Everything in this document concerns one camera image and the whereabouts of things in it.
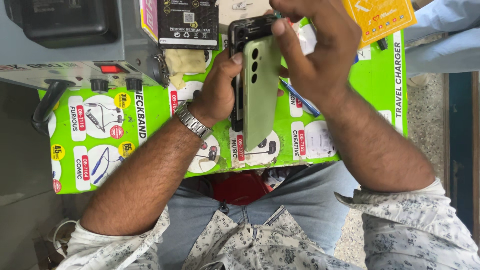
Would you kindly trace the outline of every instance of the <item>hand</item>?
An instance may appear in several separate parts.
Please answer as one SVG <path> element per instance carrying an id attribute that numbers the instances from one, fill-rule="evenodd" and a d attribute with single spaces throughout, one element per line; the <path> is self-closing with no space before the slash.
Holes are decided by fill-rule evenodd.
<path id="1" fill-rule="evenodd" d="M 232 113 L 235 103 L 232 79 L 240 73 L 242 61 L 241 52 L 228 58 L 227 49 L 215 57 L 202 93 L 188 106 L 190 113 L 205 126 L 212 127 Z"/>
<path id="2" fill-rule="evenodd" d="M 272 25 L 288 65 L 293 87 L 316 105 L 332 104 L 346 90 L 348 73 L 361 38 L 360 27 L 340 0 L 270 0 L 270 5 L 297 22 L 310 18 L 317 29 L 315 51 L 304 56 L 286 19 Z"/>

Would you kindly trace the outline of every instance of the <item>black knob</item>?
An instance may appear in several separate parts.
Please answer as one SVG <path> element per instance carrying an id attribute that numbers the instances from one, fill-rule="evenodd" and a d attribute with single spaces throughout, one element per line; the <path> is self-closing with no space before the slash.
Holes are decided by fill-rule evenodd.
<path id="1" fill-rule="evenodd" d="M 142 90 L 142 80 L 136 78 L 127 78 L 125 79 L 127 83 L 127 90 L 130 92 L 140 92 Z"/>
<path id="2" fill-rule="evenodd" d="M 92 79 L 90 80 L 92 84 L 92 92 L 98 94 L 106 94 L 108 93 L 108 81 L 102 79 Z"/>

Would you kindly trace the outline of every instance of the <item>jeans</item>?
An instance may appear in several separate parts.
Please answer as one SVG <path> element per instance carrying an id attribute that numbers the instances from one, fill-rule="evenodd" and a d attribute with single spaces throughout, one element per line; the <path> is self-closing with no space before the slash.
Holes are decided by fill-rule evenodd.
<path id="1" fill-rule="evenodd" d="M 416 11 L 415 17 L 418 23 L 404 31 L 405 43 L 431 34 L 461 32 L 406 48 L 407 78 L 480 70 L 480 0 L 434 0 Z"/>
<path id="2" fill-rule="evenodd" d="M 332 255 L 349 210 L 337 201 L 334 191 L 353 196 L 357 187 L 342 161 L 315 164 L 291 173 L 278 188 L 249 205 L 228 205 L 228 216 L 236 223 L 263 224 L 284 205 L 310 240 Z M 170 226 L 162 235 L 164 241 L 158 244 L 161 269 L 181 269 L 219 207 L 219 201 L 182 186 L 178 188 L 168 202 Z"/>

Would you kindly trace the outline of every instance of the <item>man's left hand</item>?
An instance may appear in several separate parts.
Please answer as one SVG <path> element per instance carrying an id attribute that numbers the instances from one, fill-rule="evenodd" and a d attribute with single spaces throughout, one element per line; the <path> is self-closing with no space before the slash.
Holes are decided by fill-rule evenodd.
<path id="1" fill-rule="evenodd" d="M 228 58 L 227 49 L 215 57 L 202 93 L 188 107 L 190 113 L 205 126 L 212 127 L 232 113 L 235 103 L 232 79 L 240 73 L 242 61 L 241 52 Z"/>

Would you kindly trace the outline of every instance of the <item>wristwatch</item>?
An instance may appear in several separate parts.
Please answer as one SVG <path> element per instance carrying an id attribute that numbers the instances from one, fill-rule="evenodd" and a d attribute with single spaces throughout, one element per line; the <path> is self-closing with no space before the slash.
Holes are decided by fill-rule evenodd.
<path id="1" fill-rule="evenodd" d="M 201 139 L 205 140 L 212 134 L 213 129 L 204 126 L 188 111 L 188 104 L 190 104 L 192 101 L 192 99 L 189 99 L 180 103 L 180 105 L 175 109 L 175 114 L 178 116 L 180 121 L 188 127 L 188 129 L 197 134 L 197 136 L 199 136 Z"/>

